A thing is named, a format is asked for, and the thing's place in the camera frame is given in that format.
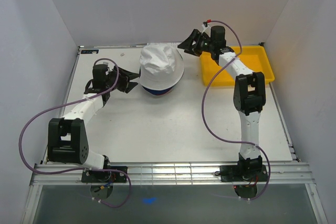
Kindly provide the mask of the blue bucket hat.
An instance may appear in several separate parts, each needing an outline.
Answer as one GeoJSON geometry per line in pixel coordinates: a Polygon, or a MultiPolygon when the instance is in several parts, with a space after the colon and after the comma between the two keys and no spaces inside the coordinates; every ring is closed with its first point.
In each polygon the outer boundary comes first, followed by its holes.
{"type": "Polygon", "coordinates": [[[165,74],[160,72],[150,73],[147,69],[140,68],[139,75],[139,84],[151,95],[172,91],[176,86],[176,83],[170,81],[165,74]]]}

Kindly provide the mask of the white bucket hat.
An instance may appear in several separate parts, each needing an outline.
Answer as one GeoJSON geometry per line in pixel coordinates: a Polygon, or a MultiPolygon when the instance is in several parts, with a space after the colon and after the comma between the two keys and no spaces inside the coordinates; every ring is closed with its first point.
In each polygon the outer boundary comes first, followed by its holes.
{"type": "Polygon", "coordinates": [[[164,91],[174,87],[184,74],[182,55],[169,44],[143,47],[139,63],[139,84],[152,91],[164,91]]]}

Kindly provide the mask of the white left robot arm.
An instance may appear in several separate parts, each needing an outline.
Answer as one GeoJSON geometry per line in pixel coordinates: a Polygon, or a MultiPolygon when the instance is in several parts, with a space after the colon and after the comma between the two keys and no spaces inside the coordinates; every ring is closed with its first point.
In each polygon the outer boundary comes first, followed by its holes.
{"type": "Polygon", "coordinates": [[[102,109],[114,90],[129,93],[138,84],[133,82],[138,73],[122,68],[110,69],[107,64],[95,64],[92,78],[87,82],[83,101],[61,118],[48,124],[48,160],[54,163],[71,163],[93,169],[94,177],[105,182],[111,177],[108,158],[90,150],[86,126],[102,109]]]}

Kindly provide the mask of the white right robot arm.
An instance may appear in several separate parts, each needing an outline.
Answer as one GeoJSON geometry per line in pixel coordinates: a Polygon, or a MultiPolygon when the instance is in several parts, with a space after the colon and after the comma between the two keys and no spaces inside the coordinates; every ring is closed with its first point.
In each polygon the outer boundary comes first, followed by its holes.
{"type": "Polygon", "coordinates": [[[241,124],[237,174],[242,180],[250,180],[263,165],[258,145],[259,119],[266,103],[265,76],[262,72],[248,68],[233,49],[226,45],[223,26],[213,26],[210,32],[208,35],[194,29],[177,47],[197,57],[203,52],[210,53],[212,60],[235,80],[233,103],[241,124]]]}

